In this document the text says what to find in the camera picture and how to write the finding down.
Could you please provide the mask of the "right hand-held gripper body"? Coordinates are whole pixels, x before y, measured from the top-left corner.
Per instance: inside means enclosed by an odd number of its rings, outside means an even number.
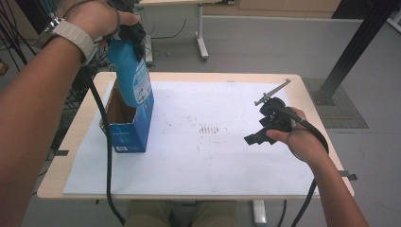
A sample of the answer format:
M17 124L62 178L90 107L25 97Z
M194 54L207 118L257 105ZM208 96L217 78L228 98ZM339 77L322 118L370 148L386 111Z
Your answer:
M279 97L273 96L289 83L291 83L291 80L286 79L284 83L271 91L264 93L258 101L254 102L255 106L258 106L259 104L262 105L259 112L262 113L264 117L259 121L259 123L262 125L263 131L291 131L291 120L284 114L284 110L287 107L285 102Z

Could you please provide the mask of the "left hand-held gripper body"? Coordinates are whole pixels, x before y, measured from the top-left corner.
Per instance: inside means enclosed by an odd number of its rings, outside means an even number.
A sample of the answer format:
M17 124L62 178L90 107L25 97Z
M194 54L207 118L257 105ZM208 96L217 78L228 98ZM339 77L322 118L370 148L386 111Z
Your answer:
M118 36L121 40L130 40L134 44L140 44L146 36L146 31L140 23L133 26L121 26Z

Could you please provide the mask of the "blue bottle with white cap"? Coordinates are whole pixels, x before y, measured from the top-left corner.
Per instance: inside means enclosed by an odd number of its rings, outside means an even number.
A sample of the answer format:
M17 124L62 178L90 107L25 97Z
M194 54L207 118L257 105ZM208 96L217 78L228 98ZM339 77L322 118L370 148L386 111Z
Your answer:
M112 40L108 49L108 59L114 66L120 93L131 107L153 102L148 68L144 60L136 56L138 50L133 42L122 40Z

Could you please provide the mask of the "blue cardboard box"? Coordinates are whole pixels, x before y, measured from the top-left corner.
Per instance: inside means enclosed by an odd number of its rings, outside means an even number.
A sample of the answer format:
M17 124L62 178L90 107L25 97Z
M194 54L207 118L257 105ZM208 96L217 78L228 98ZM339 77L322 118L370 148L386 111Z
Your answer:
M121 95L117 81L105 108L110 125L112 147L118 153L137 153L147 150L154 97L150 93L138 107L128 106Z

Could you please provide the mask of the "person's right hand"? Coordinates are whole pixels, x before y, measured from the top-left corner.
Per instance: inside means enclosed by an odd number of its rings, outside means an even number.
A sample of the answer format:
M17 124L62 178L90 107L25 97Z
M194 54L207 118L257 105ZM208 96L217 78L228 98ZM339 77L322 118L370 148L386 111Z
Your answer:
M297 123L291 132L268 130L266 135L286 144L289 150L310 168L324 166L330 161L322 143L305 126Z

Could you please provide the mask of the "person's left hand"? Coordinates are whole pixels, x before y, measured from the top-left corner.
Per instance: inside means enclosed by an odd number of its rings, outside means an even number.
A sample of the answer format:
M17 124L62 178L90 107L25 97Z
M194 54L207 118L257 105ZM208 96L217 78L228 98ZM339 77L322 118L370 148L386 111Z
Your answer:
M63 0L57 15L84 30L93 40L113 34L119 26L133 26L139 17L119 11L106 0Z

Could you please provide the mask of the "white table sheet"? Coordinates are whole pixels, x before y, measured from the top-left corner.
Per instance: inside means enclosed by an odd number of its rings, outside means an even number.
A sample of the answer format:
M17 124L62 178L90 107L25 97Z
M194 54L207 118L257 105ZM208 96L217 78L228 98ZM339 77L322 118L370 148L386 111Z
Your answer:
M254 102L271 83L155 81L145 152L107 152L96 116L78 148L67 195L302 196L313 179L282 143L248 145Z

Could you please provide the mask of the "wristwatch with white band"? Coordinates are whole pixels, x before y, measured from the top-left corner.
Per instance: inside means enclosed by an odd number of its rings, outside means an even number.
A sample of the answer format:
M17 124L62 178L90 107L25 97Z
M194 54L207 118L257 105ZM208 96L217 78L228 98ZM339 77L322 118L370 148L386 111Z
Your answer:
M55 17L50 21L36 39L34 45L37 48L43 49L56 37L62 37L79 48L84 56L84 60L82 61L83 66L90 62L97 51L93 39L84 30L60 17Z

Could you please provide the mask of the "dark floor mat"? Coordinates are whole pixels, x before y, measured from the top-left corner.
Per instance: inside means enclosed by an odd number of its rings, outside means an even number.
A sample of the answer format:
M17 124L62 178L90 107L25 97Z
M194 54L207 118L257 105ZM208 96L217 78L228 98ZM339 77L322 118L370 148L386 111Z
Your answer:
M331 104L314 104L326 129L368 129L353 101L340 86Z

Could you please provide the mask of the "white table leg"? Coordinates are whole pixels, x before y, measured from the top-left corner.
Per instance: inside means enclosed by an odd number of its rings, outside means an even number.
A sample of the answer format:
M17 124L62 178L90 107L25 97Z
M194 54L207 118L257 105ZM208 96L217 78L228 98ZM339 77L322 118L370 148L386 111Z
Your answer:
M253 222L257 227L266 227L268 224L265 203L261 200L252 201Z

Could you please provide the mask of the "person's left leg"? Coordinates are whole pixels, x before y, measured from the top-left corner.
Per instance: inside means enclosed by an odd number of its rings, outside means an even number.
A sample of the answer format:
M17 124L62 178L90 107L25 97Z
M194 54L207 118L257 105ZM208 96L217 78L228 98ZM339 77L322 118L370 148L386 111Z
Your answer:
M124 227L169 227L168 201L132 201Z

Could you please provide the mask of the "dark stand post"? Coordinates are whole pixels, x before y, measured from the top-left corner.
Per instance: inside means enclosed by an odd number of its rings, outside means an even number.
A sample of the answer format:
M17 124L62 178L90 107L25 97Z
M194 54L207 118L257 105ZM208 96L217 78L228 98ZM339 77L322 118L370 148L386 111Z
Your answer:
M53 0L15 0L34 30L40 34L53 18L56 4Z

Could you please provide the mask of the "black metal stand post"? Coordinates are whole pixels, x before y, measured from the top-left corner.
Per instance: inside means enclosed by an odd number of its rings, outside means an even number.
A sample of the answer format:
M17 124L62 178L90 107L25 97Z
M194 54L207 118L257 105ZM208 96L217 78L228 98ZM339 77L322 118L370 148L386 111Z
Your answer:
M317 91L310 93L316 105L332 106L335 104L334 94L399 3L401 0L378 0L374 4L326 80Z

